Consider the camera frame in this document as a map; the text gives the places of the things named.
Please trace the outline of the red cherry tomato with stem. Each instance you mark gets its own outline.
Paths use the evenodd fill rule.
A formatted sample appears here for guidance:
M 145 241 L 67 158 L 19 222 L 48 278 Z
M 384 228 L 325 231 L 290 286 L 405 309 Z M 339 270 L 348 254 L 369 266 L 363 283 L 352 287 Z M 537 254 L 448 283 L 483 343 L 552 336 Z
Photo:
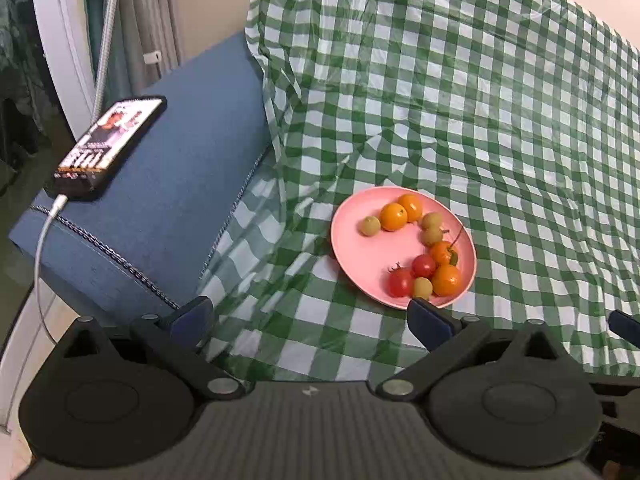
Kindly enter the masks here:
M 411 263 L 411 272 L 415 278 L 431 278 L 437 269 L 437 263 L 430 254 L 418 255 Z

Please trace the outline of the orange mandarin with leaf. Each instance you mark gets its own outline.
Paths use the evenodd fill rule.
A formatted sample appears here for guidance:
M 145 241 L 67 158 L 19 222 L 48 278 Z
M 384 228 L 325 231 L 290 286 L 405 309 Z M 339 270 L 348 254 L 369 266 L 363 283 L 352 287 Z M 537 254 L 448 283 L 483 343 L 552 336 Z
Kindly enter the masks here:
M 439 240 L 431 246 L 428 253 L 436 263 L 436 266 L 446 266 L 446 264 L 456 266 L 458 264 L 457 241 L 461 234 L 462 231 L 459 231 L 453 240 Z

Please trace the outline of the orange kumquat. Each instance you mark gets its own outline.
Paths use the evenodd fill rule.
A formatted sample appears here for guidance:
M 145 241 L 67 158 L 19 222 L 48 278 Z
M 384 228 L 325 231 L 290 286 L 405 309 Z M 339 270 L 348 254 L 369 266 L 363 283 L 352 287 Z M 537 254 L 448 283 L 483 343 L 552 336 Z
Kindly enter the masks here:
M 408 212 L 400 203 L 389 203 L 381 209 L 378 221 L 384 231 L 395 232 L 408 223 Z
M 422 219 L 423 216 L 423 207 L 420 200 L 420 197 L 414 193 L 406 193 L 402 194 L 396 200 L 402 208 L 405 209 L 407 213 L 407 222 L 413 223 L 418 222 Z

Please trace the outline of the pink round plate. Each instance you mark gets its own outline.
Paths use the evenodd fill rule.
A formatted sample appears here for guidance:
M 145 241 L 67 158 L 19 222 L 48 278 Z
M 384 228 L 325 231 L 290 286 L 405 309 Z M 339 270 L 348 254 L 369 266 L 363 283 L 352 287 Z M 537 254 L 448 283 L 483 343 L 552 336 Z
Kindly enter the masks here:
M 386 204 L 408 192 L 400 186 L 375 186 L 358 191 L 337 207 L 331 222 L 330 240 L 335 259 L 348 278 L 373 300 L 397 310 L 408 308 L 407 298 L 393 297 L 388 292 L 388 271 L 394 266 L 408 266 L 424 245 L 419 240 L 420 228 L 415 224 L 396 232 L 366 237 L 357 230 L 363 218 L 378 214 Z M 434 297 L 438 308 L 450 306 L 470 289 L 475 280 L 477 255 L 472 236 L 464 224 L 438 200 L 419 191 L 412 191 L 425 212 L 439 212 L 442 226 L 449 232 L 458 254 L 457 268 L 461 273 L 459 289 L 448 297 Z

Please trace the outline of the black smartphone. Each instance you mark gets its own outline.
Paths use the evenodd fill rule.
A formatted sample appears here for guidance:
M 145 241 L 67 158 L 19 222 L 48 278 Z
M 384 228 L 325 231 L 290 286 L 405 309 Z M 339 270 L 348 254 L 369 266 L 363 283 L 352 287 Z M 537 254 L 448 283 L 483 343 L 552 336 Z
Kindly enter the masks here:
M 96 200 L 166 108 L 164 96 L 115 102 L 58 163 L 44 187 L 46 193 L 75 202 Z

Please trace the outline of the green white checkered tablecloth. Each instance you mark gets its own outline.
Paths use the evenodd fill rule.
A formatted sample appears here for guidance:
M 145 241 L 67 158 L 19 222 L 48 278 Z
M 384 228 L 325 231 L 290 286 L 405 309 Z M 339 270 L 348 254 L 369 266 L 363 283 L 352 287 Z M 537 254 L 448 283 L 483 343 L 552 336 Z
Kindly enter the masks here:
M 349 195 L 414 188 L 468 228 L 452 307 L 530 318 L 586 370 L 637 375 L 608 330 L 639 312 L 639 53 L 570 0 L 250 0 L 271 144 L 201 291 L 209 361 L 248 380 L 380 382 L 420 360 L 404 315 L 346 278 Z

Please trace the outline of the grey curtain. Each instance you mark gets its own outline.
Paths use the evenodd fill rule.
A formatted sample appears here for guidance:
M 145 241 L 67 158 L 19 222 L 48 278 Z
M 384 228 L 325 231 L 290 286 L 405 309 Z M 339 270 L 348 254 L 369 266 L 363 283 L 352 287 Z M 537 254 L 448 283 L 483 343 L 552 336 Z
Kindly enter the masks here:
M 131 89 L 139 93 L 181 64 L 172 0 L 119 0 Z

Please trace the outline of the white door frame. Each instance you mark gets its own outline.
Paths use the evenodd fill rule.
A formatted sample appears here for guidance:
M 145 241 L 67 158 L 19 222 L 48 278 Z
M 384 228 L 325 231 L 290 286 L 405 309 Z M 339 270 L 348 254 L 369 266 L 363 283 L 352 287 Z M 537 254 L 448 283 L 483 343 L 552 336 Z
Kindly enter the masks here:
M 75 138 L 90 126 L 96 76 L 87 0 L 32 0 L 49 73 Z

